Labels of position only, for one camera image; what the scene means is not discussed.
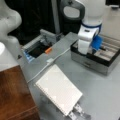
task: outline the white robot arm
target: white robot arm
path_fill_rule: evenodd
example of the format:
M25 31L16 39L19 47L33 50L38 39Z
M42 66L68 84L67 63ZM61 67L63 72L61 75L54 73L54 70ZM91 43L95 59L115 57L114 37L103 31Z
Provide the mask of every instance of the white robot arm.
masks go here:
M102 26L105 0L61 0L61 11L70 20L82 20L78 33L78 51L86 55Z

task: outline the cable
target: cable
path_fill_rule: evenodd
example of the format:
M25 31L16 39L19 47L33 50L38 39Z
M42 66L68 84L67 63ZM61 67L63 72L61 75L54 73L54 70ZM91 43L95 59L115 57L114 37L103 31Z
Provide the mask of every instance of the cable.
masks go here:
M47 60L48 64L45 67L43 67L43 69L38 74L36 74L32 79L30 79L27 83L29 84L31 81L33 81L39 74L41 74L45 69L47 69L49 66L51 66L58 58L60 58L62 55L64 55L69 50L70 50L70 48L68 48L66 51L64 51L60 55L58 55L56 58L54 58L54 59L51 58L51 59Z

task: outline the table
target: table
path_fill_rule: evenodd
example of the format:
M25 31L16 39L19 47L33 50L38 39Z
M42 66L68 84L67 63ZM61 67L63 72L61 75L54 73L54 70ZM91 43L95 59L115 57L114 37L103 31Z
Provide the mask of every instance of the table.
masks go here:
M19 66L0 72L0 120L40 120Z
M26 64L23 68L26 80L29 81L42 70L46 65L46 60L55 58L64 52L77 39L77 34L69 33L53 46L49 55L43 54L30 64ZM92 115L92 120L118 120L120 117L120 64L112 73L104 76L71 60L70 51L60 57L56 64L84 94L80 104L85 112ZM64 118L59 110L34 86L42 74L29 83L32 96L41 110L41 119L70 120Z

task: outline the wall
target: wall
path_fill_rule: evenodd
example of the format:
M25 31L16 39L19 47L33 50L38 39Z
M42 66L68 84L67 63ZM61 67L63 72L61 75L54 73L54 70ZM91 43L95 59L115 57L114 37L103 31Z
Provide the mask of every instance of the wall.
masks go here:
M112 10L106 6L101 34L120 40L120 9Z

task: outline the gray table surface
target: gray table surface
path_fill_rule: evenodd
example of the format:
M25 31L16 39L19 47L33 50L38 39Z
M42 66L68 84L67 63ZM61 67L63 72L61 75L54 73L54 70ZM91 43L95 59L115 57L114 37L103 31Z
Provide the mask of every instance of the gray table surface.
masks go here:
M46 60L55 58L64 52L78 39L74 33L69 33L53 46L49 55L43 54L30 64L26 64L23 73L27 81L33 78L45 65ZM92 115L92 120L118 120L120 117L120 64L108 76L99 74L71 60L70 51L61 56L56 62L65 75L84 94L80 105L85 112ZM29 83L29 88L36 105L40 110L42 120L70 120L34 86L42 74Z

